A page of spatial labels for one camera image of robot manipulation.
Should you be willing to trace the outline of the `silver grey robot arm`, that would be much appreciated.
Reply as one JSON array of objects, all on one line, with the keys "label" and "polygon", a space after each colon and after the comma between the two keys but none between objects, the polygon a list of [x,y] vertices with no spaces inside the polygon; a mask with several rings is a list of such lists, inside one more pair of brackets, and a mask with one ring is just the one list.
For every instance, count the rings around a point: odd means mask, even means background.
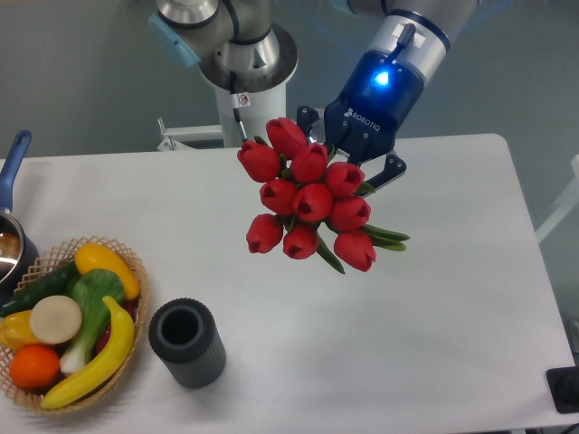
[{"label": "silver grey robot arm", "polygon": [[[337,97],[323,110],[302,106],[296,120],[310,140],[350,163],[384,159],[370,179],[380,188],[400,177],[397,131],[476,9],[473,1],[338,1],[382,24]],[[286,113],[286,85],[298,65],[290,34],[271,20],[267,1],[160,1],[148,25],[176,63],[197,66],[214,88],[223,144],[261,136]]]}]

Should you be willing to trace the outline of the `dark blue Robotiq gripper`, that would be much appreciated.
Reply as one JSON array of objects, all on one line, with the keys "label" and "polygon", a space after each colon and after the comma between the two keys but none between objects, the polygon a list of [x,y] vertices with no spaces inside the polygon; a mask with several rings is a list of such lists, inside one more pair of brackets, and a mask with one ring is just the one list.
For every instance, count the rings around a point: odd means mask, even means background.
[{"label": "dark blue Robotiq gripper", "polygon": [[[324,109],[301,105],[296,123],[308,140],[325,140],[354,164],[393,150],[395,135],[422,94],[422,78],[378,51],[366,52],[337,98]],[[407,165],[387,154],[384,168],[364,181],[362,191],[377,191],[402,176]]]}]

